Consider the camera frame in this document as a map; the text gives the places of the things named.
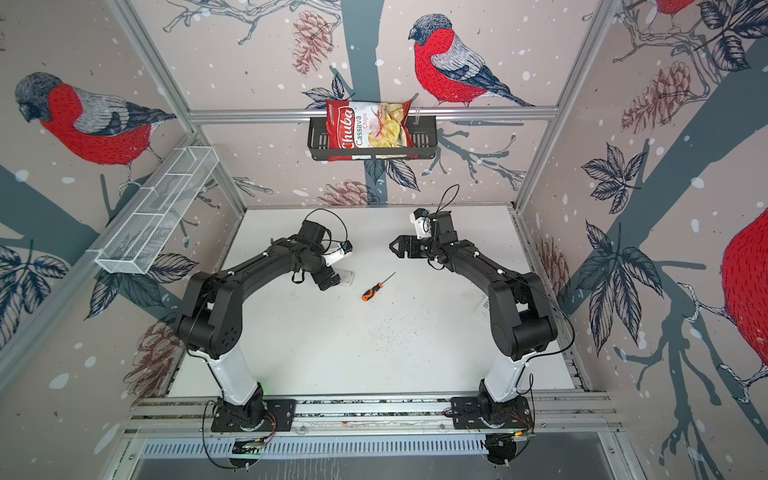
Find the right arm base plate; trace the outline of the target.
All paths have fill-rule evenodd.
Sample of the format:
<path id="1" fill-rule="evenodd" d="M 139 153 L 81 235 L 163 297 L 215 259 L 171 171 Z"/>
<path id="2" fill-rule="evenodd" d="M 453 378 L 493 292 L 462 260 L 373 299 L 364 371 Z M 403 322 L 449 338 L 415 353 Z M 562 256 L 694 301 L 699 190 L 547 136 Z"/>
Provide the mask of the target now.
<path id="1" fill-rule="evenodd" d="M 533 411 L 523 396 L 506 402 L 494 402 L 484 393 L 452 397 L 447 413 L 457 430 L 530 430 L 534 425 Z"/>

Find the white remote control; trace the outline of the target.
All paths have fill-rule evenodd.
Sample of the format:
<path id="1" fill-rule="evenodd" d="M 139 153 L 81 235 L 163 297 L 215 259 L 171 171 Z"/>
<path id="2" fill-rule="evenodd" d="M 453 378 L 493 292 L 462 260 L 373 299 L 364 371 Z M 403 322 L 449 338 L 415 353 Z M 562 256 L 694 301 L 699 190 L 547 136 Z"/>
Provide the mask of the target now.
<path id="1" fill-rule="evenodd" d="M 354 281 L 354 277 L 355 277 L 355 274 L 353 272 L 348 271 L 348 270 L 338 269 L 336 271 L 336 273 L 339 276 L 339 284 L 341 286 L 351 286 L 352 285 L 352 283 Z"/>

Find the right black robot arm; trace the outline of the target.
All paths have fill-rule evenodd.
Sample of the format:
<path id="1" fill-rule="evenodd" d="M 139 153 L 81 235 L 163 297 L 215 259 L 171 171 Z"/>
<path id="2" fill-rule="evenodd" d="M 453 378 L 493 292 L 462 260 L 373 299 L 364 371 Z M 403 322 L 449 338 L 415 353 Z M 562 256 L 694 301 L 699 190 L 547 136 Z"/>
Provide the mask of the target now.
<path id="1" fill-rule="evenodd" d="M 410 215 L 415 233 L 389 244 L 399 258 L 424 259 L 475 285 L 488 300 L 490 332 L 497 355 L 481 380 L 476 397 L 481 418 L 500 425 L 521 417 L 527 407 L 523 374 L 534 360 L 550 356 L 558 338 L 554 304 L 534 272 L 519 273 L 487 257 L 469 240 L 459 238 L 451 212 L 418 208 Z"/>

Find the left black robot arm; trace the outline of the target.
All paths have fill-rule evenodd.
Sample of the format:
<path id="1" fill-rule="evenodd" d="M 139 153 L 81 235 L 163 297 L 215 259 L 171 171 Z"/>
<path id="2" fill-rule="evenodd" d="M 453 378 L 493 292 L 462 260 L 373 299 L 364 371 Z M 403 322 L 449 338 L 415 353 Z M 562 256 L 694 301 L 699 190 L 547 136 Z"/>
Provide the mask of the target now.
<path id="1" fill-rule="evenodd" d="M 295 284 L 310 276 L 321 291 L 335 287 L 341 276 L 333 265 L 352 252 L 349 240 L 334 241 L 326 227 L 305 220 L 296 234 L 271 241 L 251 259 L 212 274 L 197 273 L 189 280 L 174 325 L 176 336 L 195 357 L 204 359 L 226 411 L 249 424 L 266 415 L 263 388 L 239 346 L 245 300 L 286 274 Z"/>

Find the orange black screwdriver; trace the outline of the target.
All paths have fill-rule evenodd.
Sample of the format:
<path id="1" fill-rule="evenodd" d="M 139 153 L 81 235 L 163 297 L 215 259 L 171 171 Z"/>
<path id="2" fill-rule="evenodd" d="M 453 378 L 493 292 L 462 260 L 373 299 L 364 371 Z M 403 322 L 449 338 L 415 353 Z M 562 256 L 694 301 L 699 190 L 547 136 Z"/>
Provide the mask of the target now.
<path id="1" fill-rule="evenodd" d="M 363 302 L 370 301 L 379 290 L 383 288 L 383 285 L 395 275 L 395 272 L 386 277 L 383 281 L 377 282 L 375 285 L 367 289 L 361 296 Z"/>

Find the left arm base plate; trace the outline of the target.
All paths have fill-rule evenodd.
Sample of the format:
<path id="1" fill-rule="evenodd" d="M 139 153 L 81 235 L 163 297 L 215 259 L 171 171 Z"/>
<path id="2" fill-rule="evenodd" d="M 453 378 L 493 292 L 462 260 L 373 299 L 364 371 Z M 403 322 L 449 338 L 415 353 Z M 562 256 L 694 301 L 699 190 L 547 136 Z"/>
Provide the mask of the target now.
<path id="1" fill-rule="evenodd" d="M 246 405 L 232 405 L 219 398 L 212 413 L 215 433 L 288 432 L 297 402 L 294 399 L 260 398 Z"/>

